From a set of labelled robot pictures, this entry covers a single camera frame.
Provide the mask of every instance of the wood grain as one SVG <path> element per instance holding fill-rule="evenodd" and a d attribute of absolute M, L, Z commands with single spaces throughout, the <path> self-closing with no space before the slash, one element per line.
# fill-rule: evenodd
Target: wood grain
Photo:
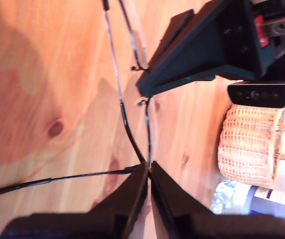
<path fill-rule="evenodd" d="M 150 58 L 170 18 L 205 0 L 135 0 Z M 116 0 L 109 18 L 128 120 L 146 155 L 144 108 L 129 71 L 130 38 Z M 210 205 L 221 180 L 218 136 L 230 102 L 216 78 L 159 94 L 151 105 L 153 159 L 192 196 Z M 0 186 L 138 163 L 123 128 L 111 50 L 98 0 L 0 0 Z M 56 122 L 58 136 L 49 135 Z M 125 176 L 74 179 L 0 196 L 0 233 L 37 212 L 87 212 Z M 151 202 L 145 238 L 155 238 Z"/>

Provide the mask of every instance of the wicker basket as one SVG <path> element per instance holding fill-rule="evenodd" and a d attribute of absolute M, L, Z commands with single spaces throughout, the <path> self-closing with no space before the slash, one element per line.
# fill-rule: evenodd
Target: wicker basket
<path fill-rule="evenodd" d="M 233 105 L 223 123 L 218 167 L 223 176 L 272 188 L 285 131 L 285 110 Z"/>

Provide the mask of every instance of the black cable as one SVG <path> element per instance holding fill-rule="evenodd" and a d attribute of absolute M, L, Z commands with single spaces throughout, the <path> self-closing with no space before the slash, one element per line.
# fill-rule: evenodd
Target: black cable
<path fill-rule="evenodd" d="M 26 183 L 13 184 L 13 185 L 9 185 L 9 186 L 0 188 L 0 195 L 2 195 L 4 193 L 13 192 L 13 191 L 16 191 L 16 190 L 21 189 L 21 188 L 27 188 L 27 187 L 32 187 L 32 186 L 41 185 L 41 184 L 45 184 L 45 183 L 51 183 L 51 182 L 66 180 L 66 179 L 72 179 L 72 178 L 84 178 L 84 177 L 106 175 L 106 174 L 119 174 L 119 175 L 129 174 L 129 173 L 132 173 L 137 166 L 138 165 L 135 165 L 132 167 L 126 167 L 124 169 L 115 170 L 115 171 L 79 174 L 79 175 L 65 176 L 65 177 L 60 177 L 60 178 L 45 178 L 45 179 L 30 181 L 30 182 L 26 182 Z"/>
<path fill-rule="evenodd" d="M 125 110 L 124 103 L 122 102 L 122 100 L 120 100 L 120 109 L 121 109 L 123 125 L 124 125 L 124 128 L 126 129 L 126 132 L 127 132 L 128 138 L 130 140 L 130 143 L 131 143 L 132 147 L 134 148 L 134 151 L 136 152 L 140 163 L 145 163 L 146 160 L 144 159 L 144 157 L 143 157 L 143 155 L 142 155 L 142 153 L 141 153 L 141 151 L 140 151 L 136 141 L 133 138 L 132 132 L 130 130 L 128 119 L 127 119 L 126 110 Z"/>
<path fill-rule="evenodd" d="M 130 22 L 129 22 L 129 18 L 128 18 L 128 15 L 127 15 L 127 12 L 126 12 L 126 8 L 124 7 L 124 4 L 123 4 L 122 0 L 118 0 L 118 1 L 119 1 L 119 4 L 120 4 L 122 13 L 123 13 L 123 15 L 124 15 L 124 18 L 125 18 L 125 20 L 126 20 L 129 33 L 130 33 L 131 44 L 132 44 L 132 48 L 133 48 L 133 54 L 134 54 L 134 57 L 135 57 L 135 59 L 136 59 L 137 65 L 139 66 L 139 68 L 140 68 L 141 70 L 147 71 L 149 68 L 143 68 L 143 67 L 141 66 L 140 62 L 139 62 L 137 43 L 136 43 L 136 40 L 135 40 L 133 31 L 132 31 L 132 27 L 131 27 Z"/>
<path fill-rule="evenodd" d="M 151 98 L 146 101 L 145 117 L 146 125 L 148 131 L 148 165 L 151 166 L 151 153 L 152 153 L 152 142 L 151 142 L 151 126 L 150 126 L 150 117 L 149 117 L 149 103 Z"/>

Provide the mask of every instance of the screw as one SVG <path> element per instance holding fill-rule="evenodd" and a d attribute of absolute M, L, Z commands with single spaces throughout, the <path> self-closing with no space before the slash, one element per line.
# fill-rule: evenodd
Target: screw
<path fill-rule="evenodd" d="M 248 46 L 243 46 L 242 48 L 241 48 L 241 52 L 242 53 L 246 53 L 248 51 Z"/>
<path fill-rule="evenodd" d="M 230 29 L 230 28 L 227 28 L 227 29 L 224 30 L 224 34 L 225 34 L 225 35 L 229 34 L 230 32 L 231 32 L 231 29 Z"/>
<path fill-rule="evenodd" d="M 237 32 L 242 32 L 243 31 L 243 26 L 242 25 L 239 25 L 236 27 L 236 31 Z"/>
<path fill-rule="evenodd" d="M 279 24 L 278 26 L 277 26 L 277 28 L 276 28 L 276 30 L 277 30 L 277 32 L 281 32 L 281 31 L 283 31 L 285 29 L 285 26 L 281 23 L 281 24 Z"/>

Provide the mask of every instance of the wood knot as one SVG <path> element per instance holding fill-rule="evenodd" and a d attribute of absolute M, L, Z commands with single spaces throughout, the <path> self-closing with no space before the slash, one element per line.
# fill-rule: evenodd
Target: wood knot
<path fill-rule="evenodd" d="M 184 168 L 187 164 L 187 162 L 189 161 L 189 156 L 186 153 L 183 153 L 183 157 L 182 157 L 182 168 Z"/>
<path fill-rule="evenodd" d="M 49 127 L 48 136 L 50 138 L 54 138 L 60 135 L 63 129 L 64 129 L 64 124 L 60 120 L 57 120 Z"/>
<path fill-rule="evenodd" d="M 159 109 L 160 109 L 160 104 L 159 104 L 159 102 L 155 102 L 155 108 L 156 108 L 156 112 L 158 112 L 159 111 Z"/>

